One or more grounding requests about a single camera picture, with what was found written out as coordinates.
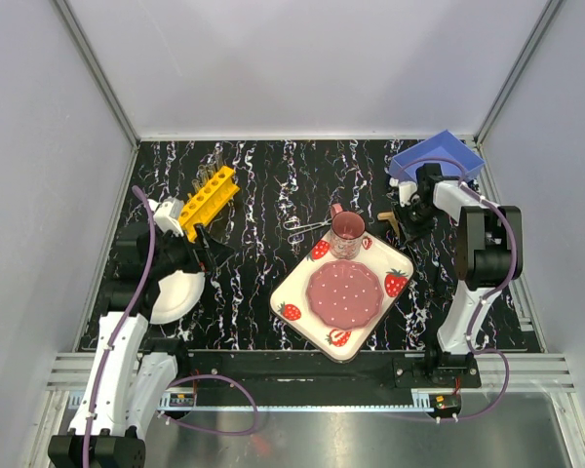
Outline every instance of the black marble table surface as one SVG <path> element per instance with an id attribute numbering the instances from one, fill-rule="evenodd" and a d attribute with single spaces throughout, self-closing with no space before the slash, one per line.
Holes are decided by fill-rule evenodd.
<path id="1" fill-rule="evenodd" d="M 209 226 L 218 240 L 236 250 L 216 278 L 207 280 L 201 301 L 177 322 L 150 326 L 147 336 L 178 336 L 187 349 L 311 350 L 313 346 L 269 310 L 269 296 L 301 261 L 325 230 L 306 234 L 291 246 L 282 222 L 328 217 L 329 207 L 362 211 L 368 231 L 409 255 L 416 271 L 402 294 L 370 336 L 366 350 L 422 350 L 424 332 L 442 323 L 456 287 L 453 271 L 455 229 L 438 217 L 432 235 L 399 245 L 378 213 L 391 210 L 396 194 L 387 188 L 386 168 L 395 154 L 416 140 L 327 141 L 164 141 L 142 143 L 130 186 L 149 198 L 186 200 L 200 164 L 211 162 L 215 146 L 236 171 L 241 191 Z M 124 200 L 119 227 L 145 220 L 132 192 Z M 112 277 L 107 262 L 102 284 Z M 96 303 L 80 340 L 92 350 L 98 338 Z M 481 345 L 524 350 L 525 341 L 509 292 L 491 307 L 478 337 Z"/>

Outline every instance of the scissors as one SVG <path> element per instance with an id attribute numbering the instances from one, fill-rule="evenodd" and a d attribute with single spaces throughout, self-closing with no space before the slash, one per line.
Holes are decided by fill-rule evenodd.
<path id="1" fill-rule="evenodd" d="M 284 229 L 286 229 L 287 231 L 294 231 L 294 233 L 291 234 L 287 239 L 287 241 L 289 241 L 289 244 L 291 244 L 292 246 L 303 242 L 304 232 L 310 232 L 314 231 L 315 229 L 319 229 L 320 227 L 329 226 L 330 224 L 332 224 L 332 220 L 328 219 L 327 221 L 313 222 L 310 224 L 303 224 L 301 226 L 298 226 L 297 225 L 298 223 L 299 218 L 296 216 L 293 216 L 282 223 Z"/>

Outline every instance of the strawberry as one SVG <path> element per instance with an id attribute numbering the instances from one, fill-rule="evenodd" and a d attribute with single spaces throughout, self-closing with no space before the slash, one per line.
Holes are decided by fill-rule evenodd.
<path id="1" fill-rule="evenodd" d="M 370 249 L 371 245 L 372 239 L 369 236 L 365 236 L 364 239 L 362 239 L 362 247 L 364 247 L 364 250 L 367 251 L 368 249 Z"/>
<path id="2" fill-rule="evenodd" d="M 333 329 L 328 334 L 328 344 L 332 344 L 336 347 L 341 347 L 347 344 L 347 341 L 351 337 L 351 331 L 340 331 L 339 329 Z"/>
<path id="3" fill-rule="evenodd" d="M 405 273 L 398 270 L 392 270 L 387 273 L 383 286 L 389 297 L 396 297 L 408 283 L 408 277 Z"/>
<path id="4" fill-rule="evenodd" d="M 301 318 L 301 311 L 296 305 L 286 304 L 284 302 L 280 305 L 280 314 L 282 314 L 282 317 L 286 320 L 290 321 L 299 320 Z"/>
<path id="5" fill-rule="evenodd" d="M 327 241 L 319 241 L 316 246 L 312 249 L 312 252 L 308 255 L 308 260 L 318 260 L 326 255 L 330 251 L 330 243 Z"/>

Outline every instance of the pink plate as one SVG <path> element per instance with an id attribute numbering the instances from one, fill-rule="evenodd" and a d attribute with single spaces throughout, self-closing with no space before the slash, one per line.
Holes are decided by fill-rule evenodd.
<path id="1" fill-rule="evenodd" d="M 383 301 L 377 276 L 350 260 L 330 261 L 315 271 L 305 294 L 325 325 L 343 331 L 365 326 L 381 311 Z"/>

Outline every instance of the strawberry-patterned tray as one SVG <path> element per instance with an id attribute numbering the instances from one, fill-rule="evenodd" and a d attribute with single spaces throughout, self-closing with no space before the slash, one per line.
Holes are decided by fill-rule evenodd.
<path id="1" fill-rule="evenodd" d="M 329 252 L 329 232 L 277 287 L 269 302 L 271 311 L 278 318 L 339 363 L 355 358 L 413 274 L 413 264 L 409 258 L 368 232 L 364 234 L 362 246 L 360 253 L 352 261 L 362 263 L 374 273 L 383 291 L 379 312 L 363 327 L 342 330 L 328 326 L 325 321 L 331 319 L 330 314 L 323 311 L 322 319 L 310 308 L 306 293 L 310 278 L 327 263 L 336 261 Z"/>

